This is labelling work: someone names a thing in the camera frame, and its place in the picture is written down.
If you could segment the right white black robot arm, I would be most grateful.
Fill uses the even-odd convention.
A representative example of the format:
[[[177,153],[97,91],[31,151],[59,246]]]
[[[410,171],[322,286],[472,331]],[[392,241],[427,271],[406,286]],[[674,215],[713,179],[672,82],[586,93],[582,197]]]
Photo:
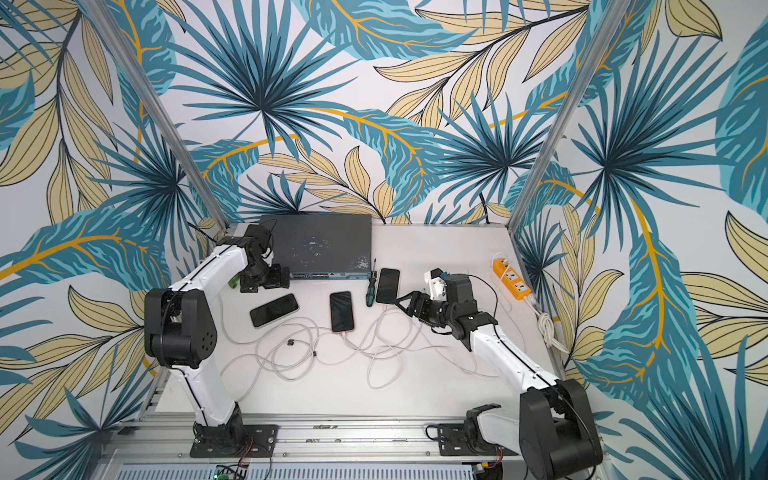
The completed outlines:
[[[535,479],[595,477],[604,453],[585,389],[561,380],[532,360],[474,297],[472,276],[427,273],[427,292],[412,291],[394,304],[407,316],[451,336],[489,365],[518,398],[505,409],[489,403],[468,410],[460,423],[439,424],[444,456],[521,455]]]

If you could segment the white-edged black phone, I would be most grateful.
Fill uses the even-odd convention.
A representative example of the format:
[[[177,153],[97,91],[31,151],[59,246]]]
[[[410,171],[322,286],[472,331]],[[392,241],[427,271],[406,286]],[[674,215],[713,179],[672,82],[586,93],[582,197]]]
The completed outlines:
[[[379,304],[393,305],[398,298],[400,271],[382,268],[376,290],[375,301]]]

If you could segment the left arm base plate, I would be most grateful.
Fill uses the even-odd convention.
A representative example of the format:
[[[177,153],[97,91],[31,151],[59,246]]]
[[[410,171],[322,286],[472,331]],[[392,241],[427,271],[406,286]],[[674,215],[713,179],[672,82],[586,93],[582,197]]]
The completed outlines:
[[[191,458],[269,458],[275,448],[278,425],[193,426]]]

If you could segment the green handled screwdriver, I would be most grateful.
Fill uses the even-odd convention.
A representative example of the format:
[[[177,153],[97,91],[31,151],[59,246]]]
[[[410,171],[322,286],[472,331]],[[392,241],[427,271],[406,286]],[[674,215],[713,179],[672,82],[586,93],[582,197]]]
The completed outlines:
[[[367,285],[366,297],[365,297],[367,307],[372,307],[375,302],[376,282],[377,282],[376,261],[373,261],[373,265],[368,278],[368,285]]]

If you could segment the grey network switch box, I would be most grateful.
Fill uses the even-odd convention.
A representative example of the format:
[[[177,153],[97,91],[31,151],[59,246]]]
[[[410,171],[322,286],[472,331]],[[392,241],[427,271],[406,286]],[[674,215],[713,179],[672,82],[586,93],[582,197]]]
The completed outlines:
[[[293,280],[366,280],[371,273],[373,223],[367,215],[279,215],[261,224],[273,234],[272,260]]]

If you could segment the pink-edged black phone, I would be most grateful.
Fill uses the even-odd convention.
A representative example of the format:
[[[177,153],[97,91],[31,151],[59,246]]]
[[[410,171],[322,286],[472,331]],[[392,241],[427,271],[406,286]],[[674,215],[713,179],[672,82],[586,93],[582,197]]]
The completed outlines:
[[[331,330],[346,333],[355,329],[352,296],[350,291],[334,292],[329,297]]]

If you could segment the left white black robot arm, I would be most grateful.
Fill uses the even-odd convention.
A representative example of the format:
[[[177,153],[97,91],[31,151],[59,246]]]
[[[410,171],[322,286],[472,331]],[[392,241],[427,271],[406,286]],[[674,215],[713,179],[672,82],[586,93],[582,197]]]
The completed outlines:
[[[221,238],[189,274],[145,297],[144,345],[147,355],[170,370],[190,401],[195,439],[222,449],[248,443],[239,405],[227,393],[213,353],[218,331],[210,302],[238,276],[247,291],[286,288],[288,270],[270,265],[272,231],[250,224],[242,236]]]

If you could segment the orange power strip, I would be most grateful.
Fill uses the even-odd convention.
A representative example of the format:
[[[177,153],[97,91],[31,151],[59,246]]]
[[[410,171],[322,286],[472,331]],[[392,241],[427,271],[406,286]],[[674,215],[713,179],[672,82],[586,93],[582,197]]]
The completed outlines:
[[[516,300],[523,301],[531,294],[531,289],[508,259],[496,259],[493,261],[492,267],[501,284]]]

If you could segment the aluminium corner post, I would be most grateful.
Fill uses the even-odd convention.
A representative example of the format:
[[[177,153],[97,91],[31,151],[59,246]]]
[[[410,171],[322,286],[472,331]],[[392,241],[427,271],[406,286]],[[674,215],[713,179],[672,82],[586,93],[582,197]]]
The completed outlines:
[[[596,28],[595,35],[587,45],[583,63],[574,73],[571,84],[564,92],[564,99],[554,117],[548,135],[529,171],[526,182],[523,184],[507,225],[511,238],[515,237],[522,226],[526,211],[536,195],[537,188],[546,173],[567,124],[578,109],[579,103],[583,99],[592,77],[597,72],[602,57],[608,50],[612,36],[619,28],[628,6],[629,1],[610,1],[606,5],[605,13]]]
[[[93,21],[96,32],[114,56],[117,65],[131,82],[138,99],[144,103],[147,113],[154,121],[159,133],[166,140],[171,152],[175,155],[179,165],[186,173],[189,183],[197,191],[205,209],[220,230],[228,230],[230,227],[229,219],[224,214],[219,202],[213,196],[201,172],[196,167],[189,150],[174,126],[171,117],[163,107],[149,77],[146,75],[135,54],[130,51],[129,42],[109,11],[107,3],[105,1],[85,0],[80,1],[79,5],[84,8]]]

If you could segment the aluminium front rail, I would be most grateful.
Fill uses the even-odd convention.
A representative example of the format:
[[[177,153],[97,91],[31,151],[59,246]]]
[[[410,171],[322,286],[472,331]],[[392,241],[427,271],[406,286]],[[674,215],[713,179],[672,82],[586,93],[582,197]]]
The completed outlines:
[[[248,414],[248,424],[274,425],[247,458],[194,458],[192,416],[151,412],[128,422],[107,443],[96,479],[529,479],[511,452],[452,456],[437,441],[445,417],[343,417]]]

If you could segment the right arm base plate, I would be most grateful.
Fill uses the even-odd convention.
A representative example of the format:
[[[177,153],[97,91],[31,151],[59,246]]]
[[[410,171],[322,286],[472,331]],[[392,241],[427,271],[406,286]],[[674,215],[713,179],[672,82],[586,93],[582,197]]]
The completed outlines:
[[[429,434],[429,437],[438,443],[442,457],[516,456],[515,452],[506,447],[483,440],[474,427],[463,423],[438,423],[425,428],[425,432],[431,430],[435,434]]]

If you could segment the left aluminium corner post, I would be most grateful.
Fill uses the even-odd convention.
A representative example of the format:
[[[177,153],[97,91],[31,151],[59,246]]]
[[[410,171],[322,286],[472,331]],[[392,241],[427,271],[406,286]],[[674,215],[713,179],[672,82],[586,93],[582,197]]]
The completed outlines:
[[[179,165],[186,173],[189,183],[197,191],[205,209],[220,230],[228,230],[230,227],[229,219],[224,214],[219,202],[213,196],[201,172],[196,167],[189,150],[174,126],[171,117],[163,107],[149,77],[146,75],[135,54],[130,51],[129,42],[109,11],[107,3],[105,1],[85,0],[80,1],[79,5],[84,8],[93,21],[96,32],[114,56],[117,65],[131,82],[138,99],[144,103],[147,113],[154,121],[159,133],[166,140],[171,152],[175,155]]]

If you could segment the right aluminium corner post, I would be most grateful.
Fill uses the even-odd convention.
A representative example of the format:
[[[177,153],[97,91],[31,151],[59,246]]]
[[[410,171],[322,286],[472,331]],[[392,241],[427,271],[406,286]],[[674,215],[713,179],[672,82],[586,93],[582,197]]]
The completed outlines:
[[[537,188],[546,173],[567,124],[578,109],[579,103],[583,99],[592,77],[597,72],[602,57],[608,50],[612,36],[619,28],[628,6],[629,1],[610,1],[606,5],[605,13],[596,28],[595,35],[587,45],[583,63],[574,73],[571,84],[564,92],[564,99],[554,117],[548,135],[529,171],[526,182],[523,184],[507,225],[511,238],[515,237],[522,226],[526,211],[536,195]]]

